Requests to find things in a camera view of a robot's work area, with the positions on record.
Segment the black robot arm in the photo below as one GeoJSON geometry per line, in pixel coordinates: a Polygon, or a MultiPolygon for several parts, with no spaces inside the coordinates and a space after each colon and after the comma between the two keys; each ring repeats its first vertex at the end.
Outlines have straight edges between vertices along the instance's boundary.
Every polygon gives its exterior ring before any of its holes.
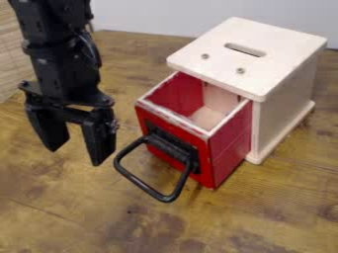
{"type": "Polygon", "coordinates": [[[24,81],[25,112],[45,148],[69,140],[67,126],[81,127],[91,163],[116,149],[114,99],[97,88],[101,57],[85,29],[93,18],[91,0],[8,0],[31,58],[36,80],[24,81]]]}

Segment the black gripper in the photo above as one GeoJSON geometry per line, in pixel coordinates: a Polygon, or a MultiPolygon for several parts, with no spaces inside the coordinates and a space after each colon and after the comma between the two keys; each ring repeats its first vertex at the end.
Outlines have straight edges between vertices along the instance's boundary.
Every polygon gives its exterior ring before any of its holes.
{"type": "Polygon", "coordinates": [[[65,123],[81,125],[93,166],[116,150],[114,99],[99,89],[101,57],[87,31],[53,42],[23,41],[36,80],[24,81],[25,111],[33,130],[55,152],[69,140],[65,123]]]}

